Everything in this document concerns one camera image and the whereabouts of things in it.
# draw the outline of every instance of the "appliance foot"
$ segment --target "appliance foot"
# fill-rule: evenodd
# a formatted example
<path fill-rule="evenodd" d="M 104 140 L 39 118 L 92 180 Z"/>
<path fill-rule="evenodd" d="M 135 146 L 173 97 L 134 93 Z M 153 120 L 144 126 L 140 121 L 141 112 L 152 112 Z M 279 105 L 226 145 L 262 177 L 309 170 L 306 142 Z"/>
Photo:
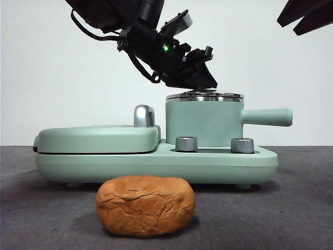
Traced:
<path fill-rule="evenodd" d="M 235 184 L 234 186 L 237 189 L 250 189 L 251 188 L 250 184 Z"/>
<path fill-rule="evenodd" d="M 78 189 L 83 187 L 84 184 L 83 183 L 67 183 L 67 187 L 70 187 L 72 189 Z"/>

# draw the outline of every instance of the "pot handle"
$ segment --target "pot handle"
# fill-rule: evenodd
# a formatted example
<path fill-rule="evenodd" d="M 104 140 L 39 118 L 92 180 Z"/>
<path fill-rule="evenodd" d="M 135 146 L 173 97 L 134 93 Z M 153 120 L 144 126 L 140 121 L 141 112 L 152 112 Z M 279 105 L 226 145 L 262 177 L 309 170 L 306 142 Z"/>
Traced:
<path fill-rule="evenodd" d="M 289 127 L 292 125 L 292 110 L 289 108 L 243 110 L 243 124 Z"/>

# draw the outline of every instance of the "mint green appliance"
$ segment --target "mint green appliance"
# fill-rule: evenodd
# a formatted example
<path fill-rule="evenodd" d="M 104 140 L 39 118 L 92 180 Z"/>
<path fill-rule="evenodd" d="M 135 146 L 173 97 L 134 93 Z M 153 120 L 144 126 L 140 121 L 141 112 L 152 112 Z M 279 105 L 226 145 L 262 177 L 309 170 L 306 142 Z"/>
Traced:
<path fill-rule="evenodd" d="M 146 105 L 130 126 L 43 130 L 34 142 L 37 170 L 72 187 L 154 175 L 248 189 L 271 180 L 278 158 L 242 138 L 243 125 L 292 124 L 290 109 L 244 110 L 242 95 L 211 90 L 168 96 L 166 111 L 166 140 Z"/>

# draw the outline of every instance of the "bread roll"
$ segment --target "bread roll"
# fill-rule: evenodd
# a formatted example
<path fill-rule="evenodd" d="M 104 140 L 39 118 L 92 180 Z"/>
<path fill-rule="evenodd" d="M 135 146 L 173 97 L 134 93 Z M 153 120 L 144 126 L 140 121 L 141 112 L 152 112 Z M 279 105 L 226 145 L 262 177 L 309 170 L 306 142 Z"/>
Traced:
<path fill-rule="evenodd" d="M 127 176 L 99 188 L 96 210 L 109 232 L 147 238 L 184 227 L 194 214 L 195 196 L 180 178 Z"/>

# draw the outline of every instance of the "white background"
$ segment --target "white background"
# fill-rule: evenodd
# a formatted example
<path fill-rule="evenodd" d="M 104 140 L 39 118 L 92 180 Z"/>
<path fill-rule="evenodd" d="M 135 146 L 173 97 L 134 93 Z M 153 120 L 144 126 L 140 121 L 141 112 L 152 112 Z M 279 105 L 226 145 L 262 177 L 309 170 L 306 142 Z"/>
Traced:
<path fill-rule="evenodd" d="M 283 0 L 165 0 L 163 22 L 188 8 L 178 35 L 214 48 L 207 63 L 222 92 L 246 109 L 291 108 L 290 128 L 245 126 L 257 145 L 333 145 L 333 25 L 304 36 L 276 22 Z M 65 0 L 1 1 L 1 144 L 32 145 L 43 129 L 131 124 L 147 104 L 165 136 L 164 103 L 183 92 L 149 83 L 115 42 L 95 41 L 70 19 Z"/>

